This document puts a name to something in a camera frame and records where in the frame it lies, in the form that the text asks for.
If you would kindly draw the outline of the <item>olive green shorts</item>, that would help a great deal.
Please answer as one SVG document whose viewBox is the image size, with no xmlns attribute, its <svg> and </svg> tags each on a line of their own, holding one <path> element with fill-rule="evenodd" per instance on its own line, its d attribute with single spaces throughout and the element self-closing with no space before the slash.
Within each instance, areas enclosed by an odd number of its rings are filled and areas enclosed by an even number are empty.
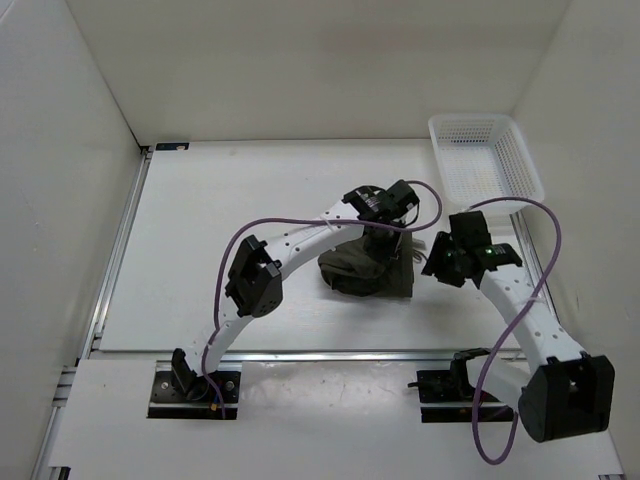
<svg viewBox="0 0 640 480">
<path fill-rule="evenodd" d="M 365 251 L 364 237 L 343 243 L 318 257 L 321 278 L 331 290 L 348 296 L 411 298 L 414 267 L 426 260 L 422 242 L 400 234 L 377 253 Z"/>
</svg>

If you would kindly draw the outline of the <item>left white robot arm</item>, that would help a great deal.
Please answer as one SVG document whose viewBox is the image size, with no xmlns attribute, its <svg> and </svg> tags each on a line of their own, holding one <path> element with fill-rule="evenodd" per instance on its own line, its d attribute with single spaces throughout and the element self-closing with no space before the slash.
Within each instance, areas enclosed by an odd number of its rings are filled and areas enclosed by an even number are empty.
<svg viewBox="0 0 640 480">
<path fill-rule="evenodd" d="M 214 379 L 222 356 L 253 320 L 274 312 L 284 282 L 316 261 L 322 280 L 342 294 L 409 298 L 413 293 L 413 238 L 406 218 L 419 207 L 414 182 L 383 189 L 365 185 L 313 220 L 258 219 L 229 241 L 216 278 L 213 327 L 171 359 L 171 383 L 189 401 L 223 402 Z"/>
</svg>

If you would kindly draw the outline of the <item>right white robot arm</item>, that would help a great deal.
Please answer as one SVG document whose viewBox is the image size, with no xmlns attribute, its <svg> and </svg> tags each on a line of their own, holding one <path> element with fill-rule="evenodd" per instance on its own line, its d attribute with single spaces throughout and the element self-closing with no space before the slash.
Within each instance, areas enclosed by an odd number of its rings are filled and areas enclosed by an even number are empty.
<svg viewBox="0 0 640 480">
<path fill-rule="evenodd" d="M 528 362 L 528 371 L 475 348 L 455 354 L 449 387 L 470 400 L 482 390 L 518 414 L 536 442 L 604 431 L 609 426 L 615 370 L 604 356 L 591 356 L 538 300 L 514 248 L 496 244 L 484 215 L 450 216 L 450 229 L 436 235 L 423 272 L 462 287 L 472 281 L 493 304 Z"/>
</svg>

